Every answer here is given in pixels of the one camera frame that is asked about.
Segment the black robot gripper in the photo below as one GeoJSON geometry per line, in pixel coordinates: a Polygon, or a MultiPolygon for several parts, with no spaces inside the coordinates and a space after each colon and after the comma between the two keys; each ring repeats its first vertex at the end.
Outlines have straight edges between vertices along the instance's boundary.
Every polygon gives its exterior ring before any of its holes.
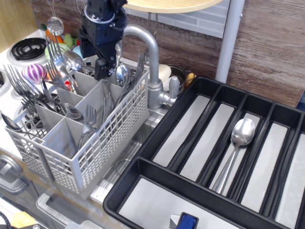
{"type": "Polygon", "coordinates": [[[126,0],[89,0],[81,15],[80,50],[83,58],[97,55],[94,79],[102,80],[114,73],[115,45],[122,39],[127,26],[123,6],[126,0]]]}

